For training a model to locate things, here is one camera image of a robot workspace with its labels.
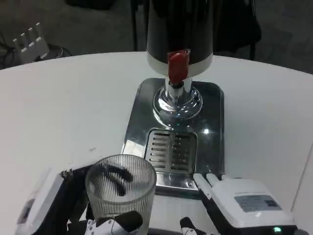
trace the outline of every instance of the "black cable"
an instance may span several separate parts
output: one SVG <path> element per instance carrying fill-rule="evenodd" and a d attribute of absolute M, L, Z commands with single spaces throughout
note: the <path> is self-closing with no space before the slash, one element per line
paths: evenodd
<path fill-rule="evenodd" d="M 0 31 L 0 35 L 1 35 L 1 37 L 2 37 L 3 43 L 6 44 L 5 38 L 4 38 L 4 35 L 3 35 L 2 31 Z"/>
<path fill-rule="evenodd" d="M 63 51 L 66 51 L 69 56 L 72 56 L 72 53 L 70 53 L 70 51 L 68 49 L 66 49 L 64 47 L 61 47 L 61 48 L 63 49 Z"/>

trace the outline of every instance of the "white device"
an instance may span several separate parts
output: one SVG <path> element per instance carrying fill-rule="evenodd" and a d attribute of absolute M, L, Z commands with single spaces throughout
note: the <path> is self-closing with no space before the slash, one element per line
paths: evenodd
<path fill-rule="evenodd" d="M 193 177 L 221 235 L 232 234 L 231 231 L 234 234 L 294 234 L 297 230 L 292 213 L 279 205 L 262 182 L 226 175 L 219 180 L 214 174 L 207 174 L 206 179 L 197 173 Z"/>

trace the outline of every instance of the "clear plastic cup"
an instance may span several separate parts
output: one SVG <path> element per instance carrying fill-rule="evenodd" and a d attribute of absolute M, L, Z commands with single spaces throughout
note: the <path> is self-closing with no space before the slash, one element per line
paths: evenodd
<path fill-rule="evenodd" d="M 123 167 L 132 175 L 121 176 L 111 168 Z M 137 234 L 146 235 L 149 229 L 157 174 L 143 158 L 133 155 L 113 155 L 94 164 L 86 176 L 86 191 L 95 220 L 137 211 L 143 224 Z"/>

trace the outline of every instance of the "white round table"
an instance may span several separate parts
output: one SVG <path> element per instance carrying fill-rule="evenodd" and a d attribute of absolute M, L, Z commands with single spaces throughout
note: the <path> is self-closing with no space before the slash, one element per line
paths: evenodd
<path fill-rule="evenodd" d="M 92 54 L 0 71 L 1 233 L 16 220 L 40 173 L 121 152 L 138 85 L 162 77 L 145 52 Z M 225 170 L 261 180 L 283 207 L 295 201 L 313 142 L 313 76 L 214 56 L 196 80 L 225 93 Z M 179 231 L 191 217 L 212 228 L 200 201 L 156 196 L 150 226 Z"/>

